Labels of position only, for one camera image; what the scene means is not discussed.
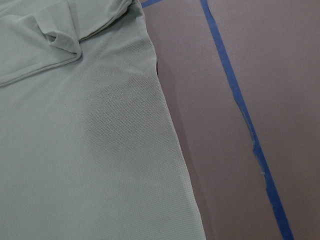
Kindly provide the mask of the olive green long-sleeve shirt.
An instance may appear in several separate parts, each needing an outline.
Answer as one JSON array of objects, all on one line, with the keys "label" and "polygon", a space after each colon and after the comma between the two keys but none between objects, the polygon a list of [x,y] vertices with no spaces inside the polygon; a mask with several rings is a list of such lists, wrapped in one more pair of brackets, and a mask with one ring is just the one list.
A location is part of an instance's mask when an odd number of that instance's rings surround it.
[{"label": "olive green long-sleeve shirt", "polygon": [[0,237],[205,239],[138,0],[1,1]]}]

